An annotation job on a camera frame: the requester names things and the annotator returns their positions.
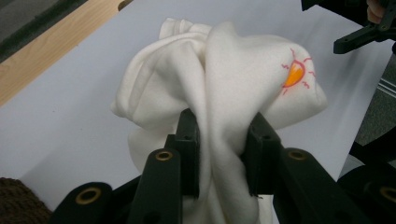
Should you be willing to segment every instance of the orange sun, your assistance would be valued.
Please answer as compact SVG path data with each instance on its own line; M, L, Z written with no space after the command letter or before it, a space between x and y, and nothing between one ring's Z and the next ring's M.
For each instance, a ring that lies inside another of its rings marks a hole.
M285 69L289 69L289 75L288 75L288 79L286 80L286 82L283 84L283 89L285 89L283 91L283 95L286 94L286 92L288 91L288 89L298 83L303 83L304 86L309 89L309 85L307 82L302 81L303 77L305 76L305 65L304 63L306 61L312 60L311 58L305 58L302 62L296 60L295 54L294 54L294 50L290 49L292 54L293 54L293 62L291 63L291 65L286 65L286 64L282 64L282 67Z

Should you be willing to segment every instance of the fabric fold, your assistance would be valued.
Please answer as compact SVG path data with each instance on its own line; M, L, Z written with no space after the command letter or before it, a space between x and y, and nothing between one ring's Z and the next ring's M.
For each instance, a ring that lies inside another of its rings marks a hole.
M184 197L183 221L248 224L272 223L269 198L248 194L239 159L249 123L261 112L279 129L326 105L303 47L276 35L239 36L230 22L168 19L159 40L133 57L111 110L141 128L128 142L142 171L190 108L201 135L200 196Z

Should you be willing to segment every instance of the metal ring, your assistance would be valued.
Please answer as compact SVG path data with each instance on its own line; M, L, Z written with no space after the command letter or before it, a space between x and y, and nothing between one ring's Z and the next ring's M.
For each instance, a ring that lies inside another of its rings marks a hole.
M393 203L396 203L396 189L391 187L381 187L381 189L379 189L379 192L382 196L384 196L384 198L390 200Z
M306 159L306 155L299 150L290 151L288 155L290 158L295 159L297 161L303 161Z
M161 151L155 154L155 159L157 159L157 161L169 161L172 157L173 154L170 151Z
M102 194L102 191L99 188L90 187L90 188L84 189L76 197L76 203L82 204L82 205L93 203L100 197L101 194Z

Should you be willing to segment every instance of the white table surface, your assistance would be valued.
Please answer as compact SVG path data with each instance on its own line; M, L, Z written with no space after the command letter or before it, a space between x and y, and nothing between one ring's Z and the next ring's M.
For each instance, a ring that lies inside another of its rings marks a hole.
M0 176L18 178L54 209L77 186L116 188L139 175L127 135L135 126L109 110L132 57L158 38L166 18L216 25L240 35L281 35L313 57L329 106L278 130L285 147L311 152L336 179L391 54L391 42L332 53L359 25L299 0L134 0L0 108Z

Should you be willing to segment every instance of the wooden board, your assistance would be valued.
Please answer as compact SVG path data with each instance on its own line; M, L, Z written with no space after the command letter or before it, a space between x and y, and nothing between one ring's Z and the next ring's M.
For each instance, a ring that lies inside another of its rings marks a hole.
M116 15L121 0L89 0L0 64L0 106Z

